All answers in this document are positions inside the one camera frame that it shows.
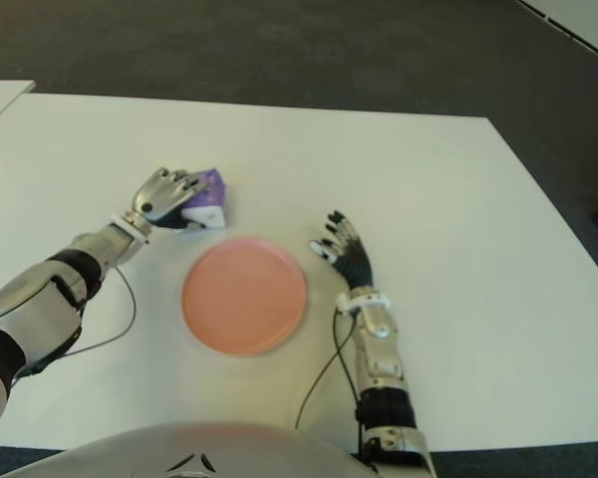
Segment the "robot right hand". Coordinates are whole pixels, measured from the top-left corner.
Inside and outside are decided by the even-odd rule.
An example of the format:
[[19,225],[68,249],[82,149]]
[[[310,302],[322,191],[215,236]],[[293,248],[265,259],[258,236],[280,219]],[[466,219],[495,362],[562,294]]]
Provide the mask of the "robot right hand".
[[311,240],[308,243],[309,249],[333,267],[350,291],[373,288],[371,261],[354,225],[338,210],[330,213],[327,218],[325,229],[330,232],[332,239]]

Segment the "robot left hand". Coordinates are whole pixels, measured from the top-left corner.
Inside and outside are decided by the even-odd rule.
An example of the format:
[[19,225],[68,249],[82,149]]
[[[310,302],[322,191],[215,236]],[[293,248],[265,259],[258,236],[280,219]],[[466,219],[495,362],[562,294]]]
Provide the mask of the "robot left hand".
[[153,227],[188,229],[193,221],[186,219],[182,210],[205,188],[197,173],[159,168],[136,192],[124,219],[145,233]]

